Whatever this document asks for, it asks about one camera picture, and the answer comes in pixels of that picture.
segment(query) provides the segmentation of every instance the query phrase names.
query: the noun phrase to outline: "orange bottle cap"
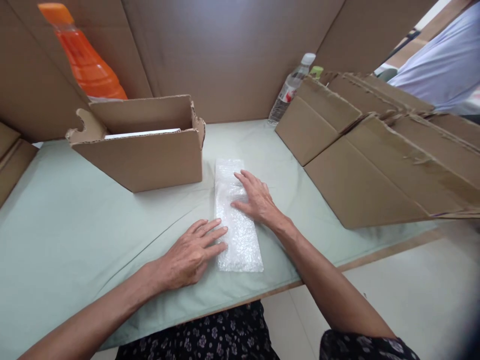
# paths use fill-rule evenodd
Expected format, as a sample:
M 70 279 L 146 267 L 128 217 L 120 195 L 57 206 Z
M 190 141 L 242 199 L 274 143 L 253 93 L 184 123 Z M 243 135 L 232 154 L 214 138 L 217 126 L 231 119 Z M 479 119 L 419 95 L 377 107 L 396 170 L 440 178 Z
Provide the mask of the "orange bottle cap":
M 73 24 L 74 18 L 67 7 L 58 2 L 38 4 L 38 8 L 50 24 Z

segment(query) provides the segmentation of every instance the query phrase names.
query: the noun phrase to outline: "hand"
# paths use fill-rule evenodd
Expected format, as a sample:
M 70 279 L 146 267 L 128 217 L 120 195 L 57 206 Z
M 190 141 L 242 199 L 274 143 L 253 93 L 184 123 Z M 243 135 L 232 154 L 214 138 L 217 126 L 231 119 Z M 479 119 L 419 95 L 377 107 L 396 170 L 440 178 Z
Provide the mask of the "hand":
M 161 279 L 158 293 L 196 284 L 202 278 L 209 260 L 227 249 L 225 242 L 209 246 L 227 233 L 226 226 L 208 233 L 222 221 L 218 218 L 198 220 L 176 241 L 168 252 L 155 260 L 157 279 Z
M 234 201 L 231 203 L 231 206 L 270 228 L 282 221 L 285 216 L 275 206 L 267 184 L 261 182 L 246 170 L 241 170 L 240 172 L 235 172 L 234 175 L 243 184 L 248 195 L 248 202 Z

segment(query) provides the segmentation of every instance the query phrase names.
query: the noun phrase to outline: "bubble wrap bag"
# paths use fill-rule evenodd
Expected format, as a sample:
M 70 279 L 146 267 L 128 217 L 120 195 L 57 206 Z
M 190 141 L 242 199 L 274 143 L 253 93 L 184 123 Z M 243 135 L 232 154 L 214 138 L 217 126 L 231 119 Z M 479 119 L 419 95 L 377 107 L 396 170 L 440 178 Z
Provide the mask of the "bubble wrap bag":
M 247 202 L 248 196 L 242 183 L 234 176 L 244 167 L 243 160 L 217 159 L 215 163 L 215 217 L 228 232 L 219 241 L 226 242 L 228 249 L 218 256 L 220 271 L 263 272 L 259 240 L 254 221 L 230 204 Z

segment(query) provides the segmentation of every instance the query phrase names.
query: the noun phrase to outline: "table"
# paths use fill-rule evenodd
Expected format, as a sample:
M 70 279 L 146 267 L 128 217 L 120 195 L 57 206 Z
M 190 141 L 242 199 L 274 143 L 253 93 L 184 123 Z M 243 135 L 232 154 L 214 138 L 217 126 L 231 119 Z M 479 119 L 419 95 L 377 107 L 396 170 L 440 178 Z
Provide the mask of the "table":
M 265 120 L 206 127 L 203 181 L 133 194 L 71 150 L 43 145 L 0 209 L 0 354 L 16 359 L 83 307 L 214 217 L 215 160 L 243 159 L 312 244 L 344 269 L 438 237 L 434 222 L 346 230 Z M 256 227 L 263 273 L 220 272 L 143 306 L 102 349 L 301 284 L 280 243 Z

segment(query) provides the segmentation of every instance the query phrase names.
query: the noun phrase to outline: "dark patterned clothing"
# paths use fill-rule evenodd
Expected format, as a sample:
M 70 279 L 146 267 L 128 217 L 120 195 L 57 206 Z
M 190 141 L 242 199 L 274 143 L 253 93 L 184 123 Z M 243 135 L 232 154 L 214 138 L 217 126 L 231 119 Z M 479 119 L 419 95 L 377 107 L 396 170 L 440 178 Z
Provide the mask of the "dark patterned clothing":
M 120 346 L 116 360 L 278 359 L 260 301 L 208 315 Z
M 120 346 L 116 360 L 276 360 L 260 301 L 208 315 Z M 402 340 L 328 330 L 320 360 L 417 360 Z
M 368 337 L 327 330 L 320 341 L 320 360 L 419 360 L 400 339 Z

